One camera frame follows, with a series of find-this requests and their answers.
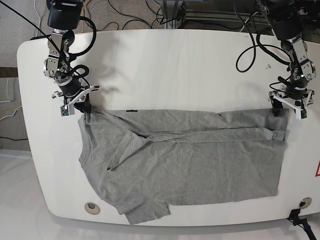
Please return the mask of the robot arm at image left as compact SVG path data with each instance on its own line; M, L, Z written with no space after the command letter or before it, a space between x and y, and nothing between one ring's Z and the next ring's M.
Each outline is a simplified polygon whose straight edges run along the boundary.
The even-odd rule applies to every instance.
M82 16L83 0L48 0L49 15L47 24L53 28L48 37L49 55L44 62L44 75L58 85L52 98L61 100L60 112L63 117L71 116L75 110L90 114L92 106L90 93L97 91L99 86L89 84L86 76L90 70L86 65L74 67L71 62L89 52L97 39L97 28L92 20ZM75 41L74 30L79 22L89 23L92 28L92 39L88 47L81 52L70 53L69 49Z

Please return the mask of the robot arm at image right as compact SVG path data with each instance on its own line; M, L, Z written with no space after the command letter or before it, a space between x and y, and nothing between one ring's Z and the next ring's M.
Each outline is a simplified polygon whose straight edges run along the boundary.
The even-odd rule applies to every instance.
M257 45L265 53L287 66L289 77L278 77L282 84L280 89L273 88L268 94L274 116L279 116L286 104L295 112L297 119L307 118L307 106L313 103L315 92L308 89L308 83L316 77L314 63L308 58L308 47L302 39L303 25L298 15L298 9L293 0L258 0L261 14L269 27L261 29L256 34ZM264 32L273 31L280 41L281 49L289 57L289 62L269 51L260 41Z

